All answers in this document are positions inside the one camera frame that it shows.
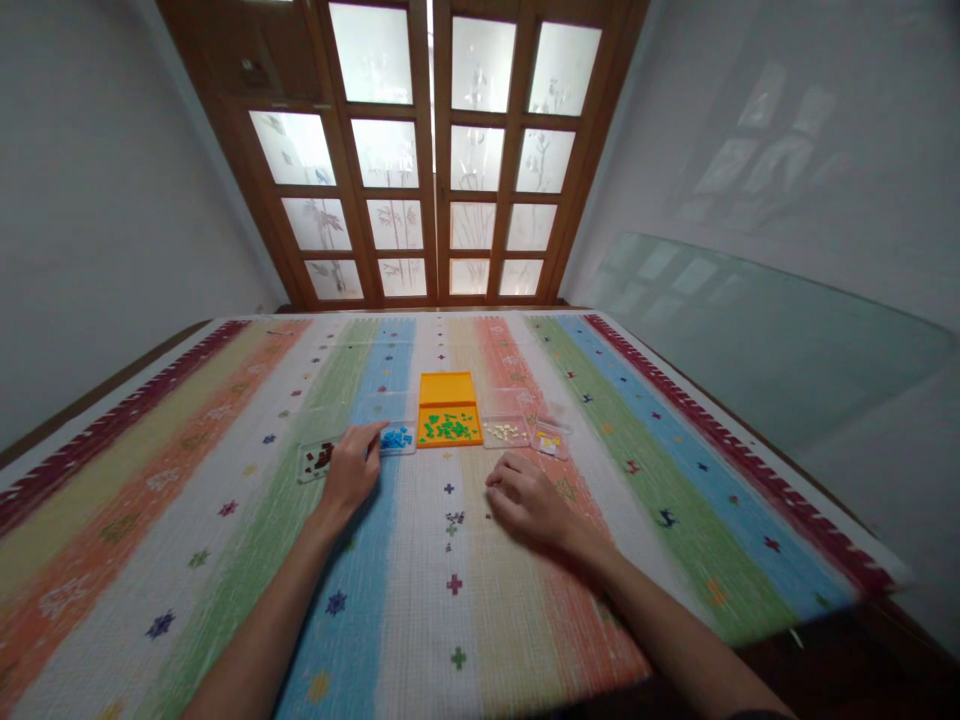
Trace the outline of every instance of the green stripe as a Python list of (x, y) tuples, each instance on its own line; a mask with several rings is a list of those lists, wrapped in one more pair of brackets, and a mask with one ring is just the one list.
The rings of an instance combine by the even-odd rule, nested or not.
[(378, 320), (355, 320), (341, 333), (303, 404), (325, 412), (301, 412), (285, 433), (287, 448), (265, 497), (242, 519), (232, 550), (225, 553), (177, 645), (165, 663), (159, 682), (138, 708), (138, 717), (179, 717), (214, 661), (250, 614), (270, 580), (280, 569), (307, 515), (316, 507), (323, 483), (295, 482), (301, 443), (343, 432), (354, 395), (363, 377)]
[[(766, 574), (740, 547), (709, 502), (684, 476), (673, 459), (630, 411), (591, 358), (551, 317), (528, 318), (563, 384), (606, 446), (614, 465), (655, 524), (661, 542), (689, 579), (689, 587), (710, 610), (717, 633), (739, 644), (768, 632), (791, 627), (798, 618)], [(550, 342), (543, 342), (549, 337)], [(567, 377), (573, 372), (575, 377)], [(588, 394), (592, 402), (584, 403)], [(611, 433), (604, 430), (604, 424)], [(642, 470), (631, 474), (633, 460)], [(660, 511), (669, 509), (680, 522), (663, 528)], [(715, 590), (710, 587), (715, 582)], [(718, 599), (716, 592), (723, 595)]]

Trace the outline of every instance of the yellow stripe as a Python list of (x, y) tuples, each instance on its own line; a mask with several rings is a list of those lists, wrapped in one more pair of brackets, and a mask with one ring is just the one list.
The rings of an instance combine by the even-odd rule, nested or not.
[[(451, 320), (453, 367), (469, 370), (480, 388), (489, 387), (483, 354), (472, 320)], [(469, 447), (457, 453), (464, 487), (464, 510), (472, 522), (470, 573), (473, 630), (477, 642), (480, 697), (495, 704), (484, 714), (524, 715), (565, 698), (541, 577), (546, 562), (517, 545), (493, 519), (484, 481), (503, 454), (501, 450)], [(522, 667), (523, 672), (516, 672)]]
[(0, 607), (13, 600), (17, 589), (56, 557), (136, 470), (170, 442), (223, 379), (256, 349), (264, 329), (264, 323), (256, 323), (241, 331), (0, 542)]

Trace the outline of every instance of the colorful tablecloth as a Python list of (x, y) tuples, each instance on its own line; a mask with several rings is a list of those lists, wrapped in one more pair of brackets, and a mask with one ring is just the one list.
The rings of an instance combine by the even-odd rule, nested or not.
[[(602, 315), (218, 320), (0, 475), (0, 714), (176, 716), (320, 497), (297, 476), (301, 444), (410, 419), (420, 373), (453, 370), (473, 374), (481, 411), (512, 388), (531, 425), (564, 415), (567, 461), (522, 452), (731, 643), (907, 577)], [(278, 715), (516, 714), (650, 672), (590, 588), (490, 518), (501, 452), (384, 458)]]

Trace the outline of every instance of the wooden door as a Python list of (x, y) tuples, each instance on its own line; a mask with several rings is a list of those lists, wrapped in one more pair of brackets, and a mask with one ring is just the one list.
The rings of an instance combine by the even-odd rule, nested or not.
[(161, 9), (293, 304), (435, 305), (426, 0)]
[(555, 300), (645, 9), (435, 0), (442, 303)]
[(427, 2), (158, 0), (298, 309), (556, 299), (647, 0)]

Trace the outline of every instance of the red stripe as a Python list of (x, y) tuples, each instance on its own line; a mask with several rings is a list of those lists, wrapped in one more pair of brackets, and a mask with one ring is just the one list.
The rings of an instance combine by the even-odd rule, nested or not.
[(630, 342), (620, 336), (598, 315), (584, 316), (617, 351), (649, 380), (700, 433), (707, 438), (731, 465), (766, 498), (802, 537), (817, 546), (824, 556), (864, 594), (889, 591), (893, 578), (872, 557), (853, 542), (827, 518), (794, 490), (786, 480), (727, 428), (717, 422), (679, 385), (647, 360)]
[(172, 390), (243, 330), (249, 321), (231, 320), (154, 375), (70, 442), (0, 493), (0, 538), (19, 526), (53, 493)]

